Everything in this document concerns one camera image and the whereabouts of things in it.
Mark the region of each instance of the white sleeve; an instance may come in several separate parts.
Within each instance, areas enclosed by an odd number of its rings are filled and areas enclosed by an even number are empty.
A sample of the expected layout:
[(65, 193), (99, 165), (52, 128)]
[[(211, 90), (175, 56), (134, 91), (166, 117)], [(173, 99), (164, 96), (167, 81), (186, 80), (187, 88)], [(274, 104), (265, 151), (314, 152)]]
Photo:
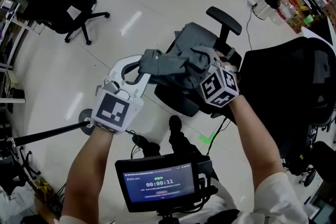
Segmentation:
[(77, 218), (70, 216), (61, 216), (59, 219), (59, 224), (86, 224), (84, 221), (81, 221)]
[(258, 186), (253, 213), (239, 213), (234, 223), (308, 224), (308, 217), (287, 175), (276, 173)]

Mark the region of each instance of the tile floor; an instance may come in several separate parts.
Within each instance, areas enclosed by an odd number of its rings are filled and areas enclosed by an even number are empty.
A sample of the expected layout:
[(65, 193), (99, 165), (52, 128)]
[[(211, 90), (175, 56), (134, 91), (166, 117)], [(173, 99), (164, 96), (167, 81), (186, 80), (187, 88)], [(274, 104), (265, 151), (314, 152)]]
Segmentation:
[[(174, 31), (186, 23), (196, 22), (219, 35), (219, 23), (205, 14), (210, 6), (229, 13), (243, 26), (240, 36), (230, 33), (228, 43), (244, 56), (251, 50), (246, 32), (250, 15), (247, 0), (98, 0), (95, 12), (108, 11), (111, 17), (88, 23), (92, 46), (85, 44), (82, 33), (69, 44), (64, 43), (64, 35), (48, 28), (39, 36), (28, 33), (14, 68), (27, 99), (24, 105), (14, 105), (13, 119), (18, 134), (23, 136), (76, 123), (79, 112), (93, 106), (96, 86), (101, 84), (116, 60), (141, 54), (148, 48), (165, 51), (174, 39)], [(130, 20), (134, 23), (125, 27)], [(279, 27), (269, 20), (261, 21), (253, 14), (249, 33), (253, 49), (276, 46), (296, 37), (286, 24)], [(176, 113), (158, 100), (152, 86), (148, 86), (143, 99), (144, 108), (130, 128), (161, 143), (161, 153), (171, 153), (168, 119)], [(222, 118), (211, 119), (203, 113), (193, 118), (181, 118), (185, 135), (206, 152), (207, 145), (198, 137), (209, 137)], [(75, 130), (29, 144), (26, 149), (33, 152), (34, 165), (51, 185), (58, 188), (66, 181), (70, 165), (87, 139), (80, 130)], [(118, 135), (113, 140), (100, 197), (102, 223), (113, 220), (123, 208), (114, 162), (129, 158), (132, 146), (128, 134)], [(217, 137), (210, 156), (221, 182), (231, 192), (238, 208), (252, 210), (251, 172), (234, 124)], [(300, 199), (305, 199), (320, 183), (317, 180), (313, 189), (307, 192), (300, 189), (295, 180), (292, 178)]]

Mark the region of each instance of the black pole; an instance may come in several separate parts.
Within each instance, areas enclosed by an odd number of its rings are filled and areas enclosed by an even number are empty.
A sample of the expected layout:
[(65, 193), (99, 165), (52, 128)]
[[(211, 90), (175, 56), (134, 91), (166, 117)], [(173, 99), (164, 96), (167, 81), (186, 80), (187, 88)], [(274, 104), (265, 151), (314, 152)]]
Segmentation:
[[(55, 135), (58, 135), (58, 134), (70, 132), (72, 130), (87, 126), (88, 124), (90, 124), (90, 121), (83, 121), (83, 122), (80, 122), (80, 123), (76, 123), (76, 124), (73, 124), (73, 125), (61, 127), (61, 128), (58, 128), (58, 129), (54, 129), (54, 130), (50, 130), (50, 131), (46, 131), (46, 132), (41, 132), (41, 133), (38, 133), (38, 134), (32, 134), (32, 135), (27, 135), (27, 136), (23, 136), (23, 137), (17, 137), (17, 138), (14, 138), (15, 146), (16, 147), (22, 146), (22, 145), (29, 144), (29, 143), (32, 143), (32, 142), (36, 142), (36, 141), (39, 141), (39, 140), (42, 140), (42, 139), (46, 139), (46, 138), (49, 138), (49, 137), (52, 137), (52, 136), (55, 136)], [(3, 147), (10, 148), (12, 146), (13, 146), (13, 143), (11, 141), (6, 141), (6, 142), (0, 143), (1, 148), (3, 148)]]

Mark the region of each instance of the display screen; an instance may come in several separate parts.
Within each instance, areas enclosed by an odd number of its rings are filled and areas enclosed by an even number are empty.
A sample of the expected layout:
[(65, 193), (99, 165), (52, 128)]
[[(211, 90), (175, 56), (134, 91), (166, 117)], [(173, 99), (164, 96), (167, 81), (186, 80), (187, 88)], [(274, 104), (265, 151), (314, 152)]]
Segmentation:
[(195, 192), (191, 164), (123, 173), (131, 202), (158, 201)]

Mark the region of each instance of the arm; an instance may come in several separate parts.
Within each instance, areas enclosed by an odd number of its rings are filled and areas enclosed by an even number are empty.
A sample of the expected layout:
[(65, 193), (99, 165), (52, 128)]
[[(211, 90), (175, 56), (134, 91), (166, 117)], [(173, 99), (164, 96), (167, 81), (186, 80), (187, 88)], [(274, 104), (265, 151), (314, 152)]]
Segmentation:
[(252, 169), (255, 190), (272, 174), (283, 172), (279, 149), (256, 113), (240, 95), (229, 103)]
[(98, 197), (103, 185), (113, 134), (94, 128), (68, 175), (63, 216), (98, 224)]

